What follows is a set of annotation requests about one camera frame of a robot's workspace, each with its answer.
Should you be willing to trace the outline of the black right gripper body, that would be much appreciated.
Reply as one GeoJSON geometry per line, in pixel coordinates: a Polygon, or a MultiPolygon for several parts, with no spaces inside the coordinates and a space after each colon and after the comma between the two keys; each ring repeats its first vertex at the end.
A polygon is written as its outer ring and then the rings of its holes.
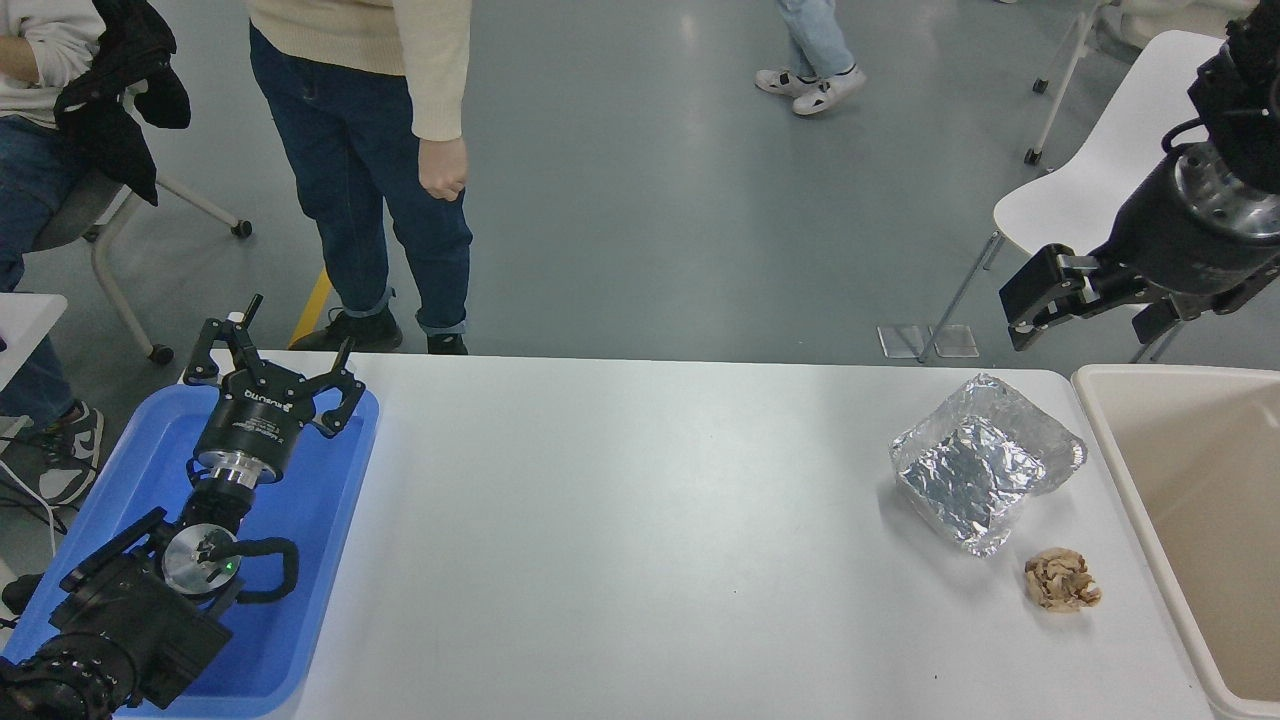
{"type": "Polygon", "coordinates": [[[1100,260],[1175,293],[1225,292],[1277,256],[1276,240],[1248,240],[1197,217],[1162,160],[1121,205],[1100,260]]]}

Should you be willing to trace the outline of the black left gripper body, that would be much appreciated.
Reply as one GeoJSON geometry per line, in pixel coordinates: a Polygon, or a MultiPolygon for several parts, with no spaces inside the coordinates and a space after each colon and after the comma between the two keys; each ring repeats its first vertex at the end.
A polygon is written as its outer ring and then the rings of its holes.
{"type": "Polygon", "coordinates": [[[265,465],[266,479],[282,479],[305,424],[315,418],[315,398],[334,387],[275,363],[225,375],[195,460],[212,468],[218,459],[239,454],[265,465]]]}

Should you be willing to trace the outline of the person's left hand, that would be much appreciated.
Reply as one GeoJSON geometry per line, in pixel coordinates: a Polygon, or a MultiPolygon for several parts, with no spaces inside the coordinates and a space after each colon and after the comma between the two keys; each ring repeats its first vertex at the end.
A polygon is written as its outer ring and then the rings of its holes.
{"type": "Polygon", "coordinates": [[[419,141],[419,183],[433,199],[460,200],[468,183],[468,151],[465,137],[419,141]]]}

